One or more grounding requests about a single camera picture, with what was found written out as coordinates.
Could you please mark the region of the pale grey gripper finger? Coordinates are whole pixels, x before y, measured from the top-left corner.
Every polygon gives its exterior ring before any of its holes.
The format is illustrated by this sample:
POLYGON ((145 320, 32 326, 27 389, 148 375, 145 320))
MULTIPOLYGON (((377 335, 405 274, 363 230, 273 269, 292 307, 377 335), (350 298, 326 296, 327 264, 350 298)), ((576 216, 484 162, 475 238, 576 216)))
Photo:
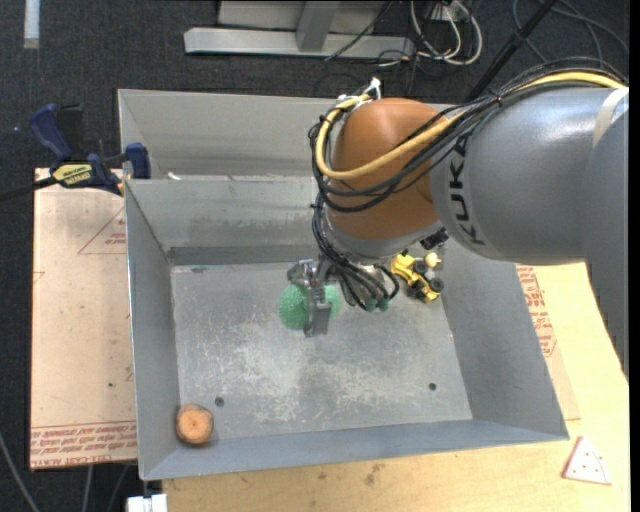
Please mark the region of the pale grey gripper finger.
POLYGON ((324 287, 307 290, 307 320, 303 332, 307 337, 324 335, 328 332, 332 304, 327 299, 324 287))

